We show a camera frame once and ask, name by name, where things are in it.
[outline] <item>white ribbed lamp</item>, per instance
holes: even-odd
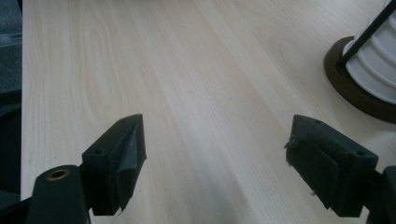
[[[325,58],[326,75],[350,103],[396,123],[396,0],[355,37],[337,41]]]
[[[345,54],[360,37],[344,47]],[[358,53],[346,64],[351,77],[378,99],[396,105],[396,13],[381,25]]]

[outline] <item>desk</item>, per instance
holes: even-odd
[[[364,223],[325,210],[285,162],[292,116],[395,164],[396,126],[347,103],[323,69],[382,1],[29,0],[23,9],[22,198],[142,113],[134,197],[93,223]]]

